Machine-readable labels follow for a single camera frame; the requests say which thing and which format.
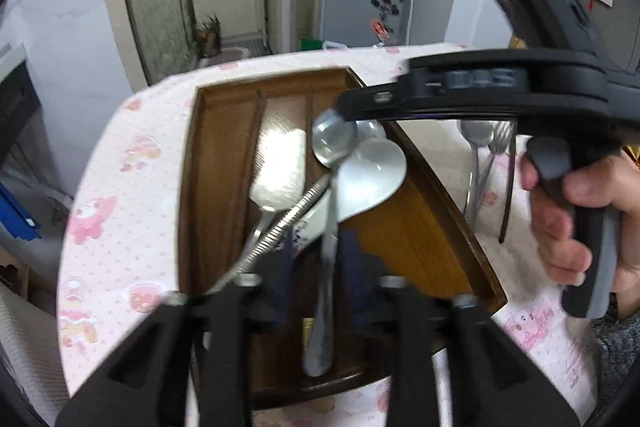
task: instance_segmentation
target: gray knit sleeve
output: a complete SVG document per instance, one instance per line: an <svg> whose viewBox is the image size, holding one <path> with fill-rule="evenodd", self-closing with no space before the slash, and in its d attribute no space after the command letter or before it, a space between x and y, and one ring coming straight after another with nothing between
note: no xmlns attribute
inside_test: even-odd
<svg viewBox="0 0 640 427"><path fill-rule="evenodd" d="M640 311L618 320L618 304L611 295L609 310L591 322L598 351L598 413L618 390L640 352Z"/></svg>

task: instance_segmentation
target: white serving spoon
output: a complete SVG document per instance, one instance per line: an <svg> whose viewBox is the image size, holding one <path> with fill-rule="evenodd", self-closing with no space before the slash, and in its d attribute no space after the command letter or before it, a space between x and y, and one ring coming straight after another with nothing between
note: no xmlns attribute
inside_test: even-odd
<svg viewBox="0 0 640 427"><path fill-rule="evenodd" d="M406 176L406 158L387 139L362 142L338 171L338 222L357 216L393 196ZM298 222L296 253L322 235L326 226L329 191Z"/></svg>

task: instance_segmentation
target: human hand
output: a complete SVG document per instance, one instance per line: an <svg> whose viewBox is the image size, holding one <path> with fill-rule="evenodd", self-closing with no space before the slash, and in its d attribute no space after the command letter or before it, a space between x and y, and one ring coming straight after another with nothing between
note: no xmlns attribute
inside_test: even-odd
<svg viewBox="0 0 640 427"><path fill-rule="evenodd" d="M520 174L522 187L530 191L531 230L546 273L558 283L582 284L591 266L591 250L572 239L571 217L538 186L538 171L525 157ZM562 189L566 200L577 206L611 204L623 212L612 291L617 293L619 316L633 314L640 309L640 170L626 154L608 156L567 174Z"/></svg>

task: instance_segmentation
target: pink and white tablecloth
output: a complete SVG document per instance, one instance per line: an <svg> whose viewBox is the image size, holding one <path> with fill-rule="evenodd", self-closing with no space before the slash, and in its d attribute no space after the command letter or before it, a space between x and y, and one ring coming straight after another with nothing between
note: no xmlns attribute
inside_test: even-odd
<svg viewBox="0 0 640 427"><path fill-rule="evenodd" d="M86 168L68 223L58 281L58 330L71 394L130 328L177 288L177 209L186 130L198 86L274 73L350 67L366 84L383 84L419 55L455 52L451 44L331 50L254 58L173 76L123 103ZM453 121L401 123L454 201L462 207L470 149ZM519 148L523 146L518 139ZM526 193L516 178L510 227L497 236L507 158L484 196L478 239L508 296L494 315L541 367L581 421L595 404L593 354L586 321L562 311L560 289L544 275L529 232ZM446 354L434 356L440 415L450 425ZM258 427L383 426L388 381L309 403L255 412ZM188 423L195 425L193 402Z"/></svg>

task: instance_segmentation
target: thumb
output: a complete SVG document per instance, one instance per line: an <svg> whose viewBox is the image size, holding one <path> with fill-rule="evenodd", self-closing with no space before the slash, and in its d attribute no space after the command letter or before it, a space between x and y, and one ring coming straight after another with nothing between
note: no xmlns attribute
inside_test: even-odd
<svg viewBox="0 0 640 427"><path fill-rule="evenodd" d="M612 205L640 220L640 170L624 156L607 156L564 177L564 196L587 208Z"/></svg>

